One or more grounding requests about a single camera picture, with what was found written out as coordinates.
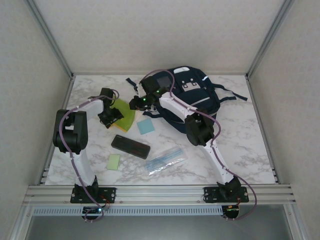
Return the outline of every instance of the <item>yellow-green object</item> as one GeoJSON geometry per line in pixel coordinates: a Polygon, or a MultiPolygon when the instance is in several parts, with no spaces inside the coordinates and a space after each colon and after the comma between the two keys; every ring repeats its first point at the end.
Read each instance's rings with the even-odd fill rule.
{"type": "Polygon", "coordinates": [[[110,154],[106,169],[108,169],[108,170],[118,170],[119,161],[120,161],[120,155],[110,154]]]}
{"type": "Polygon", "coordinates": [[[129,103],[119,98],[115,100],[111,108],[119,109],[119,111],[123,115],[123,118],[116,121],[113,125],[121,129],[125,133],[128,132],[128,130],[131,128],[132,124],[134,123],[136,111],[131,110],[129,107],[129,103]]]}

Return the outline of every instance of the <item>clear plastic bag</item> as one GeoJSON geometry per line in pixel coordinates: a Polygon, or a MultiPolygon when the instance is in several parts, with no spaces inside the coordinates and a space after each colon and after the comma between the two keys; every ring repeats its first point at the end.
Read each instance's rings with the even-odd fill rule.
{"type": "Polygon", "coordinates": [[[187,156],[183,149],[176,146],[159,153],[156,157],[147,161],[145,163],[145,169],[150,176],[186,159],[187,156]]]}

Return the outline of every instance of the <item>light green square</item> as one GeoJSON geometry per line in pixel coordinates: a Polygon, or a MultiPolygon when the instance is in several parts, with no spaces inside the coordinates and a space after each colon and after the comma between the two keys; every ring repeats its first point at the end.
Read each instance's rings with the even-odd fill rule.
{"type": "Polygon", "coordinates": [[[108,164],[106,166],[106,169],[108,169],[108,170],[118,170],[119,161],[120,161],[120,155],[110,154],[109,155],[109,161],[108,161],[108,164]]]}

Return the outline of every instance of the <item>marble surface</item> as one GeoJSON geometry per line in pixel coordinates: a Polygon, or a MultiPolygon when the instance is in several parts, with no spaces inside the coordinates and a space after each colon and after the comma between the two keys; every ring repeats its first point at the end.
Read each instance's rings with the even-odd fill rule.
{"type": "MultiPolygon", "coordinates": [[[[87,100],[89,96],[97,96],[101,88],[116,89],[120,98],[129,102],[135,95],[132,86],[125,79],[130,77],[138,82],[139,75],[80,75],[75,79],[68,108],[73,108],[87,100]]],[[[222,126],[221,135],[217,138],[218,148],[226,163],[236,174],[251,184],[274,184],[266,148],[249,90],[244,76],[210,75],[211,81],[222,84],[227,89],[248,97],[225,101],[217,114],[222,126]]],[[[216,89],[219,98],[232,96],[229,92],[216,89]]],[[[127,133],[116,127],[106,129],[98,117],[88,122],[88,145],[86,148],[90,164],[100,185],[196,185],[215,184],[216,176],[212,166],[199,147],[189,143],[186,135],[172,128],[164,119],[152,119],[155,131],[140,135],[134,123],[127,133]],[[174,146],[184,149],[187,159],[161,172],[149,176],[145,169],[146,160],[129,155],[111,147],[115,135],[151,146],[148,159],[157,153],[174,146]],[[109,154],[119,154],[118,170],[107,170],[109,154]]],[[[46,185],[73,185],[75,174],[70,159],[59,150],[55,150],[47,175],[46,185]]]]}

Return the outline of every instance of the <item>gray floor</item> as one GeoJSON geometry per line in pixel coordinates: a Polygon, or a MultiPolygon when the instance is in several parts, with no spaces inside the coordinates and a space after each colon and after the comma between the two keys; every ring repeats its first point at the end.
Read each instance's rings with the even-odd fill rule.
{"type": "MultiPolygon", "coordinates": [[[[242,206],[243,212],[250,206],[242,206]]],[[[33,217],[27,240],[291,240],[281,205],[260,205],[240,221],[221,216],[107,216],[84,223],[77,216],[33,217]]]]}

